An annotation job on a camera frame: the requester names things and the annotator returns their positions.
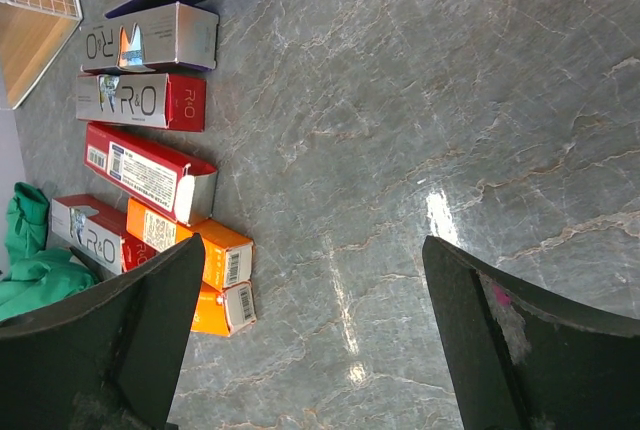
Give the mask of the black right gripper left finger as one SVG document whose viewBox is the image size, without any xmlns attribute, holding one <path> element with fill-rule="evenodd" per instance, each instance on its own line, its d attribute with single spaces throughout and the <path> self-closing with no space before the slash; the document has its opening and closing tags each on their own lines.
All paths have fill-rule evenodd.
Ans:
<svg viewBox="0 0 640 430">
<path fill-rule="evenodd" d="M 136 269 L 1 324 L 4 429 L 172 429 L 202 283 L 195 235 Z"/>
</svg>

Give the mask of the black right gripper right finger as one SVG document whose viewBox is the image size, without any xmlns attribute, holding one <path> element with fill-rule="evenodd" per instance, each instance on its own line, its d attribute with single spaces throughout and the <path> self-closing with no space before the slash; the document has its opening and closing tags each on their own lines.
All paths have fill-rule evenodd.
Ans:
<svg viewBox="0 0 640 430">
<path fill-rule="evenodd" d="M 422 247 L 467 429 L 636 429 L 639 322 L 555 294 L 444 239 Z"/>
</svg>

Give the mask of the orange box front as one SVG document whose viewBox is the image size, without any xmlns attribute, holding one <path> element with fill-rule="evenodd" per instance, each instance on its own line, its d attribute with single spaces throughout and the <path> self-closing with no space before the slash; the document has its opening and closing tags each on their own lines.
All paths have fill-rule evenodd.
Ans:
<svg viewBox="0 0 640 430">
<path fill-rule="evenodd" d="M 218 291 L 201 285 L 191 330 L 230 337 L 257 320 L 252 284 L 242 282 Z"/>
</svg>

